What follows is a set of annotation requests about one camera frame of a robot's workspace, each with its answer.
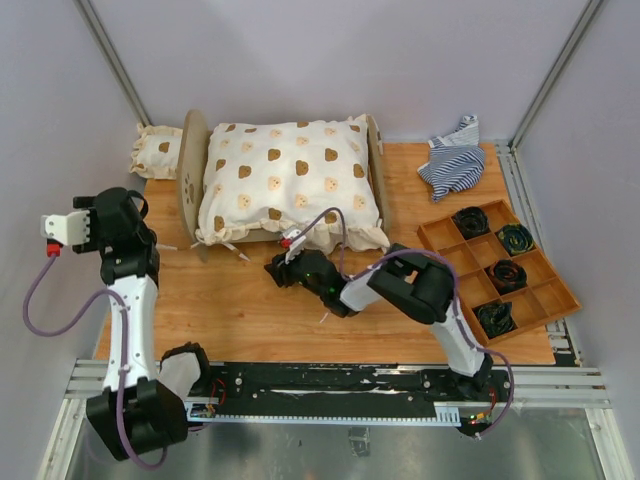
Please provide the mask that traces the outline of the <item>blue yellow rolled fabric item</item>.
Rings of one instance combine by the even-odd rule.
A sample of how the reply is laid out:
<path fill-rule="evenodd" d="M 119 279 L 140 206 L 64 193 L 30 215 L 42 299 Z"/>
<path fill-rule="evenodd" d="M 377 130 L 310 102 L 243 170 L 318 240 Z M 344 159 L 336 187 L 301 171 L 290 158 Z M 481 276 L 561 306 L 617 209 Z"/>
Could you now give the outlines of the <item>blue yellow rolled fabric item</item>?
<path fill-rule="evenodd" d="M 504 225 L 496 232 L 496 237 L 511 257 L 525 254 L 535 248 L 531 233 L 520 223 Z"/>

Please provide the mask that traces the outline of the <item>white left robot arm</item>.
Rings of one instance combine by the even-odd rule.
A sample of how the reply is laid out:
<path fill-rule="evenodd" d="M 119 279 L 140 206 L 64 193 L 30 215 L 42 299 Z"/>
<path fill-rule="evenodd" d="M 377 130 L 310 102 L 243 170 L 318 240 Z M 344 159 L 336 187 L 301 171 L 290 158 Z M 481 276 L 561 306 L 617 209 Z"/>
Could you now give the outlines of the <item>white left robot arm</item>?
<path fill-rule="evenodd" d="M 153 333 L 159 290 L 156 233 L 146 224 L 149 206 L 137 191 L 113 187 L 77 196 L 87 234 L 76 253 L 98 252 L 102 295 L 111 304 L 111 344 L 102 391 L 88 399 L 87 418 L 112 456 L 156 470 L 143 455 L 187 438 L 185 401 L 207 393 L 214 371 L 204 349 L 188 342 L 154 356 Z"/>

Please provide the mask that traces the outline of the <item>dark rolled fabric item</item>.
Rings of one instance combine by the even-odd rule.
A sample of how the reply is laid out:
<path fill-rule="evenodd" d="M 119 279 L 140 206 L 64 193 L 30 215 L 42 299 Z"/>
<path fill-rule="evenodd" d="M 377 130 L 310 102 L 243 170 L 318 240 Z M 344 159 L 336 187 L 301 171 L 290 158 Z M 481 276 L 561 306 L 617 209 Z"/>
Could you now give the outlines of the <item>dark rolled fabric item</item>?
<path fill-rule="evenodd" d="M 511 302 L 481 305 L 474 313 L 489 339 L 507 334 L 516 328 Z"/>

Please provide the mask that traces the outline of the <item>black orange rolled fabric item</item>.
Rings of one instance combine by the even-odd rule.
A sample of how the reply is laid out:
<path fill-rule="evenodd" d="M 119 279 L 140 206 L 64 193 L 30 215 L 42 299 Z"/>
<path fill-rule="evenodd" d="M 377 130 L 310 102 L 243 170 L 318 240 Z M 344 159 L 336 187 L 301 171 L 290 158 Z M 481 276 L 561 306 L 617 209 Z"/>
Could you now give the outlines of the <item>black orange rolled fabric item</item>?
<path fill-rule="evenodd" d="M 526 270 L 516 262 L 501 259 L 486 268 L 489 280 L 499 294 L 504 295 L 527 286 Z"/>

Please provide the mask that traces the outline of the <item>blue striped cloth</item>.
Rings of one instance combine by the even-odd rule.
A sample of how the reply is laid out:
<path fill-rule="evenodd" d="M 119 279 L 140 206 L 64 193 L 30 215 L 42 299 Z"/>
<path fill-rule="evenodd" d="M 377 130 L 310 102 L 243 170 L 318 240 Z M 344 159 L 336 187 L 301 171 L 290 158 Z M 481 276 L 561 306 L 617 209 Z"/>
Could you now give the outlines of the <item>blue striped cloth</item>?
<path fill-rule="evenodd" d="M 451 133 L 428 141 L 429 157 L 417 174 L 431 187 L 434 203 L 450 193 L 469 190 L 481 180 L 486 152 L 479 145 L 479 125 L 477 115 L 465 115 Z"/>

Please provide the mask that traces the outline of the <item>wooden compartment tray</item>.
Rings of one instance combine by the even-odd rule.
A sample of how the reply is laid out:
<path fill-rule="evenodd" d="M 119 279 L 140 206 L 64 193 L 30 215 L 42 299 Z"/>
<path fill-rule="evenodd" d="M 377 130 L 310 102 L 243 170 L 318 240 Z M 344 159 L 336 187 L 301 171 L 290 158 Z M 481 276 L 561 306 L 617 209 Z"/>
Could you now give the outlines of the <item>wooden compartment tray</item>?
<path fill-rule="evenodd" d="M 581 309 L 528 228 L 502 200 L 423 223 L 417 235 L 424 248 L 453 264 L 464 317 L 483 346 Z"/>

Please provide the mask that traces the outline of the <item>small bear print pillow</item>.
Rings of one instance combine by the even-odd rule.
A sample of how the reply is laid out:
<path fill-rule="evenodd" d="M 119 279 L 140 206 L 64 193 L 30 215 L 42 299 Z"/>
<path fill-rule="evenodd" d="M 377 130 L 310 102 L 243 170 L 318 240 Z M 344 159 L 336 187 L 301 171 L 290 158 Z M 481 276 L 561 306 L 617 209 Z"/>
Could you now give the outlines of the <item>small bear print pillow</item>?
<path fill-rule="evenodd" d="M 145 179 L 175 180 L 183 130 L 137 125 L 129 172 Z"/>

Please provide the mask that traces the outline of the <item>left aluminium frame post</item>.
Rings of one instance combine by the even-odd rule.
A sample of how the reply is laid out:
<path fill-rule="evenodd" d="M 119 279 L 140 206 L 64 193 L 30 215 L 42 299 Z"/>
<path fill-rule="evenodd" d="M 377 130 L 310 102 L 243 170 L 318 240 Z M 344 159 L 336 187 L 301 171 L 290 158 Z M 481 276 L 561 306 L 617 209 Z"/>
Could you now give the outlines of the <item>left aluminium frame post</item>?
<path fill-rule="evenodd" d="M 150 125 L 151 120 L 147 110 L 100 19 L 97 9 L 90 0 L 73 0 L 73 3 L 138 122 L 144 126 Z"/>

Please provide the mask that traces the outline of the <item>aluminium frame post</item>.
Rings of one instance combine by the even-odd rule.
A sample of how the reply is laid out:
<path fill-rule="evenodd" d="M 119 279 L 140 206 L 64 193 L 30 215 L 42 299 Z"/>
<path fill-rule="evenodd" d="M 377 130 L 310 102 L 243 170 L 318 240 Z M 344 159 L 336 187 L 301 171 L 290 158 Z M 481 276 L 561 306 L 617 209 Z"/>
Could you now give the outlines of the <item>aluminium frame post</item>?
<path fill-rule="evenodd" d="M 73 0 L 73 3 L 138 122 L 144 126 L 150 125 L 151 120 L 147 110 L 100 19 L 97 9 L 90 0 Z"/>
<path fill-rule="evenodd" d="M 589 0 L 585 3 L 508 143 L 512 151 L 517 150 L 525 140 L 529 130 L 607 4 L 606 0 Z"/>

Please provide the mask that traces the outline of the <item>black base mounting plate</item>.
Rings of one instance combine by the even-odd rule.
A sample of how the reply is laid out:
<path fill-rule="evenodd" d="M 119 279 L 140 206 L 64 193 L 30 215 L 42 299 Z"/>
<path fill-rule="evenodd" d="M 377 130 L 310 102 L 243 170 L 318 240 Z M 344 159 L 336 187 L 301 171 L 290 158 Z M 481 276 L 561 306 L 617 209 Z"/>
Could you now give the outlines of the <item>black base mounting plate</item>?
<path fill-rule="evenodd" d="M 229 414 L 417 417 L 437 406 L 484 409 L 506 401 L 510 387 L 495 369 L 482 392 L 465 396 L 448 368 L 425 365 L 226 363 L 211 372 L 210 387 L 186 403 Z"/>

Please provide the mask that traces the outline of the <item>right aluminium frame post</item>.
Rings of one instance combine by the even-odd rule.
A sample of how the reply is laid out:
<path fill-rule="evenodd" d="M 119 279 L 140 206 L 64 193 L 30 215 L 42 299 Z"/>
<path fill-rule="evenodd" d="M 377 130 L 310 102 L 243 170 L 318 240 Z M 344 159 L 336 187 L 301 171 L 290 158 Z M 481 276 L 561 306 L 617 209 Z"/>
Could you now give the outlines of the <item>right aluminium frame post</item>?
<path fill-rule="evenodd" d="M 607 4 L 606 0 L 589 0 L 585 3 L 508 143 L 512 151 L 517 150 L 525 140 L 529 130 Z"/>

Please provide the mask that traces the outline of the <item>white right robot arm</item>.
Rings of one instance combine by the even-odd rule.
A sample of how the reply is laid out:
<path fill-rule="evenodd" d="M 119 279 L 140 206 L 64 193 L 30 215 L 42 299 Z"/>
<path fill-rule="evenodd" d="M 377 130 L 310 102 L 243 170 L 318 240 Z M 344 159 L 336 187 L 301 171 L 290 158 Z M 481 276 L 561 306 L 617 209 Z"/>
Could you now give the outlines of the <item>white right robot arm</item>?
<path fill-rule="evenodd" d="M 456 274 L 437 255 L 394 244 L 365 271 L 345 277 L 324 253 L 302 249 L 274 256 L 264 269 L 278 287 L 298 284 L 341 318 L 387 301 L 429 327 L 446 354 L 451 382 L 460 397 L 474 400 L 487 391 L 493 360 L 463 315 Z"/>

